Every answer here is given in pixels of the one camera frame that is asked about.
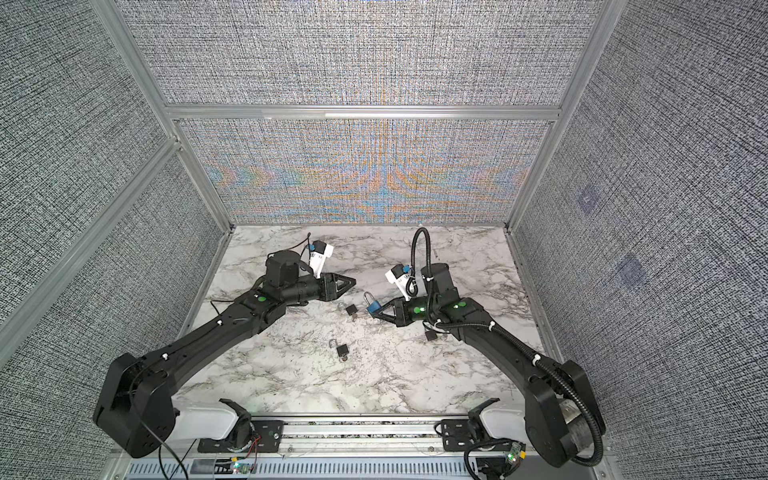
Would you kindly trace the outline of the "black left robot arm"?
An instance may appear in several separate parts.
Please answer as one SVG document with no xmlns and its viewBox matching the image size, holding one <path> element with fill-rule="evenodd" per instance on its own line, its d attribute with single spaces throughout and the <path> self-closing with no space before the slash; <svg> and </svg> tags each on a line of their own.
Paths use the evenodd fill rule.
<svg viewBox="0 0 768 480">
<path fill-rule="evenodd" d="M 175 342 L 110 364 L 93 422 L 131 457 L 141 458 L 171 437 L 181 410 L 172 397 L 203 367 L 274 324 L 294 306 L 339 299 L 356 285 L 337 273 L 314 274 L 294 251 L 266 260 L 266 273 L 215 318 Z"/>
</svg>

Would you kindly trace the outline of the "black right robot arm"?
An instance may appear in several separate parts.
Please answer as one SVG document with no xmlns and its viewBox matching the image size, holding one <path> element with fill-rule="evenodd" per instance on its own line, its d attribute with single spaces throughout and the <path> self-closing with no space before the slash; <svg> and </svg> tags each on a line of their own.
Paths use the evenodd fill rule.
<svg viewBox="0 0 768 480">
<path fill-rule="evenodd" d="M 412 296 L 401 264 L 387 273 L 402 295 L 384 304 L 369 296 L 368 313 L 397 327 L 421 323 L 475 348 L 509 377 L 524 397 L 524 427 L 537 453 L 551 466 L 572 461 L 594 467 L 604 456 L 606 425 L 585 370 L 530 347 L 496 322 L 476 300 L 462 296 L 445 263 L 421 270 L 426 294 Z"/>
</svg>

